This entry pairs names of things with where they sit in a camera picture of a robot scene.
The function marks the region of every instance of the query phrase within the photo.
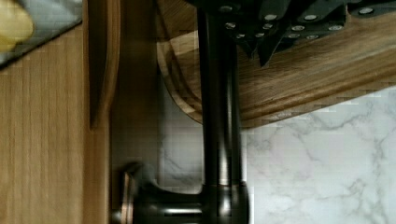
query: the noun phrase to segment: yellow object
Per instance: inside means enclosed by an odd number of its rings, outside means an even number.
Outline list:
[[[0,52],[9,51],[28,39],[34,30],[32,18],[13,0],[0,0]]]

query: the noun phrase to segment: black faucet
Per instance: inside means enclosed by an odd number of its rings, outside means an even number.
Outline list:
[[[236,45],[214,16],[198,11],[204,123],[205,183],[198,194],[159,188],[150,166],[135,162],[123,175],[122,224],[248,224],[242,180]]]

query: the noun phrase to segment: rivet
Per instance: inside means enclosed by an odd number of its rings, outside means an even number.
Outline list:
[[[370,14],[372,12],[374,12],[374,10],[372,8],[370,8],[370,7],[364,7],[361,10],[359,10],[359,14],[361,14],[361,15],[367,15],[367,14]]]
[[[298,37],[300,37],[299,34],[290,34],[290,35],[288,35],[288,38],[293,38],[293,39],[295,39],[295,38],[298,38]]]
[[[302,26],[302,25],[295,25],[295,26],[291,27],[291,30],[293,30],[293,31],[302,31],[304,29],[305,29],[305,26]]]
[[[274,19],[276,19],[276,17],[277,17],[277,15],[268,14],[268,15],[266,15],[264,18],[265,18],[267,21],[273,21]]]
[[[306,39],[318,39],[319,35],[308,35]]]
[[[342,26],[342,25],[334,25],[334,26],[329,27],[329,30],[330,31],[339,31],[339,30],[342,30],[343,28],[344,28],[344,26]]]
[[[265,33],[257,33],[254,36],[256,36],[257,38],[260,38],[260,37],[265,36]]]
[[[235,23],[235,22],[226,22],[226,23],[224,24],[224,26],[225,26],[225,28],[226,28],[227,30],[232,30],[233,28],[235,28],[236,23]]]
[[[244,34],[237,34],[235,37],[236,37],[237,39],[240,39],[240,38],[245,37],[245,35],[244,35]]]
[[[233,11],[233,8],[230,6],[221,6],[219,7],[219,12],[231,12]]]
[[[304,20],[306,20],[306,21],[314,21],[317,18],[318,18],[317,15],[307,15],[307,16],[304,17]]]
[[[273,28],[273,26],[274,25],[271,23],[265,23],[264,26],[262,27],[262,29],[269,30],[269,29]]]

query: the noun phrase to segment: white marble wall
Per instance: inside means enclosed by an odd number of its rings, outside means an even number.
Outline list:
[[[202,126],[163,91],[160,183],[198,192]],[[242,132],[252,224],[396,223],[396,88]]]

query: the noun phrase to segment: wooden cutting board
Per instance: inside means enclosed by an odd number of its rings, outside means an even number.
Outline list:
[[[108,223],[108,116],[90,128],[83,33],[0,70],[2,224]]]
[[[159,0],[158,61],[176,104],[202,121],[195,8]],[[257,127],[341,103],[396,84],[396,13],[348,16],[334,35],[301,41],[260,68],[239,50],[241,117]]]

